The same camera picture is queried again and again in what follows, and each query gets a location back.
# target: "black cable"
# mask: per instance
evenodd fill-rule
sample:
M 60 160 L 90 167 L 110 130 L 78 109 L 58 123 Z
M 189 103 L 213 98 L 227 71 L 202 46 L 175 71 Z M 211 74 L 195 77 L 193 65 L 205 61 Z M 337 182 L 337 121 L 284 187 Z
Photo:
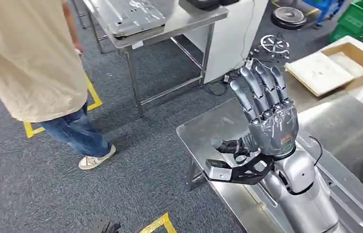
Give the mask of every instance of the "black cable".
M 254 9 L 256 7 L 256 3 L 255 1 L 253 0 L 253 8 L 251 9 L 251 18 L 250 18 L 250 21 L 248 22 L 247 24 L 247 27 L 246 27 L 246 32 L 244 33 L 244 36 L 243 36 L 243 44 L 242 44 L 242 51 L 240 53 L 240 57 L 242 57 L 242 61 L 243 60 L 246 60 L 246 58 L 243 57 L 243 52 L 244 52 L 244 49 L 245 49 L 245 39 L 247 37 L 247 32 L 248 32 L 248 28 L 250 27 L 251 25 L 251 22 L 253 21 L 253 18 L 254 18 Z
M 229 79 L 234 81 L 235 79 L 240 77 L 240 68 L 238 69 L 231 69 L 229 72 L 226 73 L 229 76 Z
M 215 84 L 220 84 L 220 85 L 223 87 L 223 90 L 221 91 L 221 93 L 216 93 L 216 92 L 214 92 L 214 91 L 211 89 L 211 87 L 212 87 L 212 86 L 214 86 Z M 222 96 L 222 95 L 224 95 L 224 94 L 227 92 L 227 86 L 226 86 L 226 83 L 224 83 L 222 80 L 219 80 L 219 81 L 217 81 L 217 82 L 215 82 L 215 83 L 208 83 L 208 84 L 206 84 L 205 86 L 203 86 L 203 89 L 204 89 L 207 93 L 209 93 L 209 94 L 211 94 L 211 95 L 214 95 L 214 96 Z
M 314 166 L 316 166 L 317 162 L 319 162 L 320 158 L 322 157 L 323 155 L 323 147 L 322 147 L 322 144 L 320 144 L 319 140 L 317 140 L 315 137 L 312 137 L 310 136 L 311 139 L 313 139 L 317 144 L 319 144 L 320 146 L 320 155 L 319 157 L 317 158 L 316 162 L 314 163 Z

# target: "robotic finger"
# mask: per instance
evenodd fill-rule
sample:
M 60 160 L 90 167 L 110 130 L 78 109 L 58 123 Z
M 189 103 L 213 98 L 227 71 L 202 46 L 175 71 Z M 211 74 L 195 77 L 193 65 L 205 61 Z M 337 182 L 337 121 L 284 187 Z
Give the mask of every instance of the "robotic finger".
M 234 94 L 236 94 L 237 99 L 239 99 L 240 103 L 242 104 L 243 112 L 248 122 L 252 122 L 254 119 L 257 118 L 257 115 L 246 94 L 240 88 L 240 85 L 237 81 L 232 81 L 230 83 L 230 87 L 233 90 Z
M 283 75 L 281 75 L 281 72 L 277 67 L 272 67 L 270 69 L 270 72 L 274 77 L 276 83 L 276 90 L 278 92 L 278 95 L 280 96 L 280 100 L 284 101 L 285 99 L 288 98 L 288 96 L 287 96 L 286 83 L 284 82 Z
M 256 77 L 246 67 L 242 67 L 240 69 L 240 73 L 246 80 L 250 89 L 253 91 L 253 98 L 259 110 L 259 115 L 261 117 L 270 117 L 272 113 L 271 111 L 269 111 L 270 110 L 269 103 L 267 101 L 266 95 L 264 94 L 263 90 L 260 88 L 259 82 L 257 81 Z
M 264 93 L 267 96 L 267 101 L 269 102 L 270 108 L 274 108 L 280 103 L 280 98 L 276 91 L 276 85 L 274 79 L 271 77 L 270 73 L 262 66 L 256 66 L 256 72 L 261 78 L 264 85 Z

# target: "wheel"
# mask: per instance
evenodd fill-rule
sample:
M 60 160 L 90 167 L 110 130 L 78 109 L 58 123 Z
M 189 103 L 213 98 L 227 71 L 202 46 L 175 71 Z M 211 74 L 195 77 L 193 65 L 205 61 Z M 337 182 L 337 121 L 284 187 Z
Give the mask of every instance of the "wheel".
M 290 45 L 282 38 L 278 38 L 275 35 L 265 35 L 260 40 L 261 47 L 266 51 L 275 54 L 287 53 L 290 49 Z
M 306 24 L 307 19 L 300 10 L 286 6 L 275 9 L 271 21 L 280 28 L 297 30 Z

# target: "black device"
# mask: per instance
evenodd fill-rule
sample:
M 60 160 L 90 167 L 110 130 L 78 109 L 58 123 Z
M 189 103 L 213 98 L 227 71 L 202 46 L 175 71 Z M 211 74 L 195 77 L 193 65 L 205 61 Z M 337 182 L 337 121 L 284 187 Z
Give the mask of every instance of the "black device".
M 222 6 L 227 6 L 227 5 L 230 5 L 230 4 L 233 4 L 233 3 L 236 3 L 240 0 L 220 0 L 220 4 Z
M 220 0 L 187 0 L 200 10 L 212 11 L 220 6 Z
M 263 170 L 259 171 L 255 168 L 255 165 L 259 162 L 262 162 L 265 167 Z M 218 182 L 225 182 L 225 183 L 241 183 L 241 184 L 250 184 L 255 185 L 259 183 L 267 174 L 273 169 L 274 161 L 272 156 L 259 154 L 258 156 L 254 157 L 247 164 L 237 167 L 231 167 L 228 163 L 222 160 L 213 160 L 207 159 L 206 163 L 213 167 L 214 172 L 213 174 L 216 176 L 216 179 L 212 177 L 212 175 L 207 175 L 204 172 L 205 176 L 210 181 L 218 181 Z M 228 180 L 220 180 L 218 178 L 217 169 L 221 168 L 224 170 L 230 170 L 230 179 Z
M 272 12 L 271 21 L 280 28 L 297 30 L 306 24 L 307 19 L 300 10 L 285 6 L 279 7 Z
M 102 216 L 95 219 L 91 233 L 119 233 L 120 228 L 121 223 L 119 221 Z

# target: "shoe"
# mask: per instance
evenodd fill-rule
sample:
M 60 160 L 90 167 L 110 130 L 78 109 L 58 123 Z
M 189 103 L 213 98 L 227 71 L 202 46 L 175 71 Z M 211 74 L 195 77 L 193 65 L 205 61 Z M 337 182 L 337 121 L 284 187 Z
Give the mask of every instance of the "shoe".
M 110 152 L 103 157 L 93 157 L 93 156 L 86 156 L 81 159 L 81 161 L 78 163 L 78 167 L 82 170 L 90 170 L 95 168 L 96 166 L 100 165 L 102 162 L 113 156 L 113 154 L 116 152 L 116 147 L 114 145 L 111 145 Z

